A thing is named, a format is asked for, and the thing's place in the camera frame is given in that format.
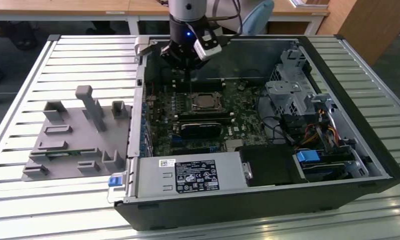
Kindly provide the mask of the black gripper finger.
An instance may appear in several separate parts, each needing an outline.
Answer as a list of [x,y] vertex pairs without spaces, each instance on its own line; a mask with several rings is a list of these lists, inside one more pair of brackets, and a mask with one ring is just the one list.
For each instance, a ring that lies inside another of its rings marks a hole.
[[191,81],[191,63],[192,63],[192,51],[190,48],[179,45],[178,43],[170,43],[160,50],[160,56],[170,64],[170,66],[183,71],[184,81]]
[[199,80],[199,71],[204,67],[204,65],[210,62],[210,60],[202,60],[199,57],[196,57],[192,61],[192,66],[190,69],[190,80],[192,82]]

